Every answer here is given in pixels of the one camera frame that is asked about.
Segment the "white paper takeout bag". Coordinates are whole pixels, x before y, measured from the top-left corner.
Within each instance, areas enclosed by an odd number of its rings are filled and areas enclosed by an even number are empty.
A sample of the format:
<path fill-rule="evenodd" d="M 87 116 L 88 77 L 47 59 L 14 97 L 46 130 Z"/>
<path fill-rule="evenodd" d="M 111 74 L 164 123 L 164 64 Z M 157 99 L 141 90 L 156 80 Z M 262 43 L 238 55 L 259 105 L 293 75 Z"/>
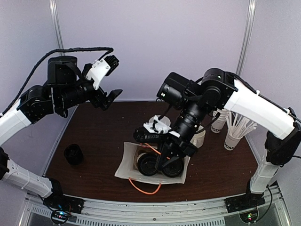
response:
<path fill-rule="evenodd" d="M 149 147 L 151 148 L 158 156 L 157 146 L 149 145 L 149 144 L 135 144 L 131 142 L 124 143 L 124 151 L 121 163 L 118 169 L 115 172 L 115 177 L 120 179 L 125 179 L 129 181 L 129 183 L 139 192 L 146 195 L 154 195 L 156 194 L 163 185 L 173 185 L 173 184 L 184 184 L 186 181 L 187 169 L 190 162 L 190 157 L 184 157 L 184 169 L 183 172 L 175 177 L 170 178 L 163 174 L 162 170 L 158 171 L 157 174 L 153 176 L 145 176 L 139 172 L 139 170 L 134 169 L 134 156 L 136 149 L 138 147 Z M 157 188 L 153 192 L 147 192 L 142 188 L 138 187 L 135 182 L 140 182 L 143 184 L 156 185 Z"/>

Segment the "stack of white paper cups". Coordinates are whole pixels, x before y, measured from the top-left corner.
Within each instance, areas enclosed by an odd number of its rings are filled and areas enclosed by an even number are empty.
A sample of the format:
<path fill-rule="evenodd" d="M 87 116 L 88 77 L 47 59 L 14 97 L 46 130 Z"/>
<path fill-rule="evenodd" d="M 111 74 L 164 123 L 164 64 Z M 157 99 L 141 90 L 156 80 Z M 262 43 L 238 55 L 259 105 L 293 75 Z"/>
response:
<path fill-rule="evenodd" d="M 219 117 L 211 125 L 211 131 L 213 133 L 220 133 L 221 132 L 222 128 L 224 127 L 224 125 L 226 123 L 226 118 L 229 115 L 229 111 L 225 110 L 225 109 L 223 109 L 223 110 L 217 109 L 216 111 L 213 111 L 213 120 L 215 119 L 217 114 L 220 114 Z"/>

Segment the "stack of black cup lids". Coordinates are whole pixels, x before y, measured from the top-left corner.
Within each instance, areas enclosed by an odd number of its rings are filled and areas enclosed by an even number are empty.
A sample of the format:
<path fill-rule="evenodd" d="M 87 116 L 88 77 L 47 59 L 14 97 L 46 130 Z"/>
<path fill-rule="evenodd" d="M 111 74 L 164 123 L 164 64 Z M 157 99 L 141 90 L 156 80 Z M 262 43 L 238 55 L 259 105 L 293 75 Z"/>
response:
<path fill-rule="evenodd" d="M 67 146 L 63 154 L 70 165 L 79 165 L 84 159 L 82 150 L 78 144 L 71 144 Z"/>

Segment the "cardboard two-cup carrier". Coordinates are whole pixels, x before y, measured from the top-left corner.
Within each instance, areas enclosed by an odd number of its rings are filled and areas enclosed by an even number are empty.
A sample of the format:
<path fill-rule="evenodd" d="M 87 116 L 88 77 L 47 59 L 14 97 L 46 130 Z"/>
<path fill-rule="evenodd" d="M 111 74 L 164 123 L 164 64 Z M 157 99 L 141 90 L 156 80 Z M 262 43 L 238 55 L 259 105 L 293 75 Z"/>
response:
<path fill-rule="evenodd" d="M 135 152 L 135 156 L 134 156 L 134 169 L 135 170 L 138 170 L 138 160 L 139 158 L 146 154 L 146 153 L 150 153 L 150 154 L 156 154 L 151 148 L 149 147 L 138 147 L 136 149 L 136 152 Z"/>

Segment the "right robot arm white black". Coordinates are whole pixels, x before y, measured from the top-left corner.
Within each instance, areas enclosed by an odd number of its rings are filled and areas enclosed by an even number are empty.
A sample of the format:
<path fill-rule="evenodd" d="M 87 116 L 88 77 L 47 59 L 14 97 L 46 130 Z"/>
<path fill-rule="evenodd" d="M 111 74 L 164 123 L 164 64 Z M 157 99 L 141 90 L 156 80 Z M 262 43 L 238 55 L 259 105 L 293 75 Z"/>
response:
<path fill-rule="evenodd" d="M 151 128 L 181 155 L 194 152 L 188 142 L 205 115 L 217 109 L 238 113 L 267 129 L 266 159 L 249 180 L 246 193 L 238 197 L 246 208 L 259 202 L 278 168 L 292 159 L 301 142 L 294 111 L 278 106 L 231 72 L 211 68 L 197 81 L 170 73 L 157 96 L 181 113 L 172 127 L 155 118 Z"/>

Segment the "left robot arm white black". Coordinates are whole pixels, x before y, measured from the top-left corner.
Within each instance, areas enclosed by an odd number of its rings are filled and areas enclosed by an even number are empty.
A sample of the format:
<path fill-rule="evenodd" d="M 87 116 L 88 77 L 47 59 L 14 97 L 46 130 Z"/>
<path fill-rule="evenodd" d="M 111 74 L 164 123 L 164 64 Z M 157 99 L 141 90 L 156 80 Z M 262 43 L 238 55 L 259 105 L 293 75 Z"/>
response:
<path fill-rule="evenodd" d="M 81 71 L 74 56 L 57 56 L 48 60 L 48 78 L 24 92 L 0 119 L 0 143 L 3 145 L 22 129 L 56 113 L 64 118 L 68 109 L 89 101 L 95 108 L 107 110 L 122 93 L 121 89 L 106 93 L 100 84 L 119 65 L 114 56 L 106 56 Z M 0 151 L 0 178 L 22 189 L 38 194 L 57 209 L 67 206 L 59 181 L 40 177 L 17 165 L 3 149 Z"/>

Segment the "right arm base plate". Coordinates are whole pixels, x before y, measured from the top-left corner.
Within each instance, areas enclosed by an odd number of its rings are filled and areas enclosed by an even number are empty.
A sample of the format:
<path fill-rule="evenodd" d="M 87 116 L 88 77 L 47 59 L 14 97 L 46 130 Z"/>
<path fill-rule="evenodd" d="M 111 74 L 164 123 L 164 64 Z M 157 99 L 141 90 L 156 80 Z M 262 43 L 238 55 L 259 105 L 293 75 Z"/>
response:
<path fill-rule="evenodd" d="M 228 213 L 247 210 L 265 204 L 265 199 L 258 194 L 243 194 L 225 199 Z"/>

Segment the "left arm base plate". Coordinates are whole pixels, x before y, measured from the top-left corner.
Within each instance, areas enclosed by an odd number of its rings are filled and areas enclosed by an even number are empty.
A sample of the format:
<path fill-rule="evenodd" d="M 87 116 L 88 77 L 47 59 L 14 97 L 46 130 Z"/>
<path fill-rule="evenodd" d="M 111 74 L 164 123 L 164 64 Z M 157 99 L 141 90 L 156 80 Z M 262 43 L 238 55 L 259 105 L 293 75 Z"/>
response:
<path fill-rule="evenodd" d="M 70 213 L 80 214 L 84 206 L 84 200 L 71 196 L 50 196 L 43 198 L 43 202 L 46 206 L 55 210 L 64 210 Z"/>

